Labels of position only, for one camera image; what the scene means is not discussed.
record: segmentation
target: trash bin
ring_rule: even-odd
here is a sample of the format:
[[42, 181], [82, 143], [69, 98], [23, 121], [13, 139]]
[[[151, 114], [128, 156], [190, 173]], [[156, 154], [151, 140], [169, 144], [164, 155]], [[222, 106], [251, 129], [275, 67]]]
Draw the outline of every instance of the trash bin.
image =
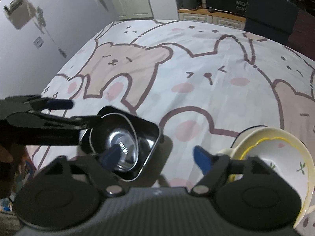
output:
[[198, 8], [198, 0], [183, 0], [183, 8], [193, 10]]

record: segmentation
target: cartoon bear tablecloth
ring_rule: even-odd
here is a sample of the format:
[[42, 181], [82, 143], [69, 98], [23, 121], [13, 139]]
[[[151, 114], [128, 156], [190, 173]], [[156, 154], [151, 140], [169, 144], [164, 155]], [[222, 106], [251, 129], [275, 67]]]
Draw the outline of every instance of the cartoon bear tablecloth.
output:
[[[201, 177], [192, 150], [230, 147], [237, 134], [268, 125], [291, 132], [315, 159], [315, 62], [264, 37], [189, 21], [115, 22], [54, 77], [43, 96], [68, 98], [71, 117], [116, 106], [160, 125], [163, 143], [133, 185], [186, 186]], [[40, 169], [78, 147], [28, 148]], [[314, 236], [315, 214], [299, 225]]]

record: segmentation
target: gray ribbed surface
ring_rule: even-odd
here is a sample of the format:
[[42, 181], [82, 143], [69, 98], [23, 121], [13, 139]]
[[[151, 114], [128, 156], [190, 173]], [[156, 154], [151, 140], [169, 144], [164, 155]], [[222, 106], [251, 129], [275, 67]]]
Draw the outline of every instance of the gray ribbed surface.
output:
[[16, 236], [294, 236], [293, 230], [253, 233], [219, 217], [205, 198], [191, 197], [184, 188], [131, 188], [108, 199], [89, 221], [60, 232], [23, 228]]

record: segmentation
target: metal bowl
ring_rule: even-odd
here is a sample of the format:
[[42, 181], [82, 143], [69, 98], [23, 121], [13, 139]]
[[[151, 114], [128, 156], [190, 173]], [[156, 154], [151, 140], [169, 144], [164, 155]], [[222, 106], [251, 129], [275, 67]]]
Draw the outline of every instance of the metal bowl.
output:
[[98, 154], [118, 144], [121, 157], [115, 167], [117, 171], [128, 172], [138, 162], [138, 137], [130, 120], [123, 114], [113, 112], [102, 116], [101, 125], [90, 131], [89, 144], [92, 151]]

